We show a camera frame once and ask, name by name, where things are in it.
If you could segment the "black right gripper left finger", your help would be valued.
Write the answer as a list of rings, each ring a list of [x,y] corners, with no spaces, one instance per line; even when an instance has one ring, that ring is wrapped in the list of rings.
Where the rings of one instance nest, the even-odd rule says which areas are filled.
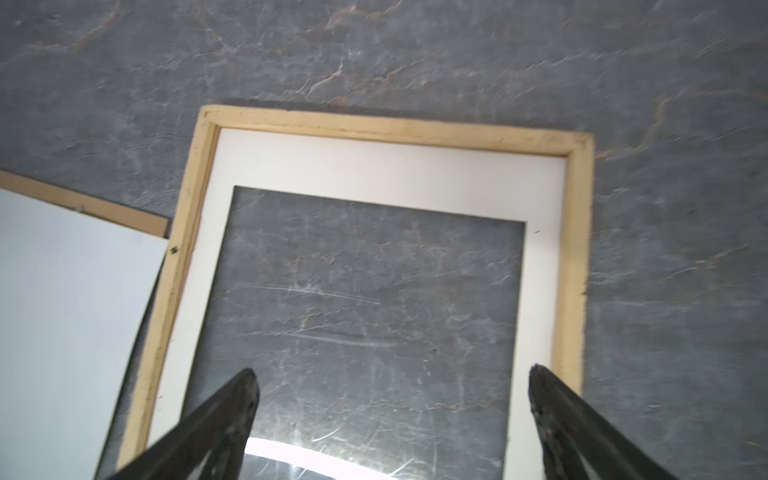
[[[257,377],[238,372],[114,479],[236,479],[258,408]]]

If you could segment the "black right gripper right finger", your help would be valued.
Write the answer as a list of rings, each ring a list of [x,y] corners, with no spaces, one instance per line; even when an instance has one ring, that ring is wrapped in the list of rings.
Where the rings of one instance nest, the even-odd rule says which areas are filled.
[[[547,367],[531,368],[528,396],[547,479],[587,479],[585,463],[602,479],[675,479]]]

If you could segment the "clear acrylic sheet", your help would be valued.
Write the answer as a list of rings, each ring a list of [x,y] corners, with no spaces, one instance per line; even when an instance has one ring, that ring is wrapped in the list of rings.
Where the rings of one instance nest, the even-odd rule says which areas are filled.
[[[184,411],[250,368],[257,438],[398,479],[500,478],[524,233],[236,188]]]

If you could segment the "white photo paper sheet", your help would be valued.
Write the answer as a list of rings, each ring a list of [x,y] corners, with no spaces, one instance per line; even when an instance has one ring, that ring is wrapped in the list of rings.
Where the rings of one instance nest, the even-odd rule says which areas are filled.
[[[91,479],[166,241],[1,194],[1,475]]]

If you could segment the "white photo mat board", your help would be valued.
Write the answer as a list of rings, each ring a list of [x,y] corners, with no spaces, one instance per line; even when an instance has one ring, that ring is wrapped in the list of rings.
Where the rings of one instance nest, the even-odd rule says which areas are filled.
[[[181,417],[234,190],[238,186],[521,222],[525,226],[517,337],[503,475],[540,479],[542,449],[527,397],[528,371],[549,364],[565,259],[566,160],[561,154],[493,153],[225,129],[203,149],[203,189],[191,270],[163,365],[149,440]]]

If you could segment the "light wooden picture frame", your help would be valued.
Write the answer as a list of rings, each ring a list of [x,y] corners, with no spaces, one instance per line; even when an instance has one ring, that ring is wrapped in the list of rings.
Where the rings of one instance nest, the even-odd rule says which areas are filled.
[[[191,270],[193,236],[199,228],[203,189],[212,162],[203,156],[227,128],[342,140],[448,148],[481,147],[493,153],[561,154],[566,160],[564,192],[565,259],[560,286],[554,352],[549,368],[573,391],[583,385],[584,330],[591,240],[594,138],[589,133],[512,126],[429,121],[301,110],[206,105],[199,111],[179,194],[167,253],[118,457],[125,466],[156,441],[149,440],[163,365],[183,285]]]

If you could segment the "brown wooden backing board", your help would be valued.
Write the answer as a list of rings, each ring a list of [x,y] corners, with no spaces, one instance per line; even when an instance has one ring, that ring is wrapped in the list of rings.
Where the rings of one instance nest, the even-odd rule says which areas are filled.
[[[169,227],[165,217],[7,171],[1,171],[1,188],[160,238]]]

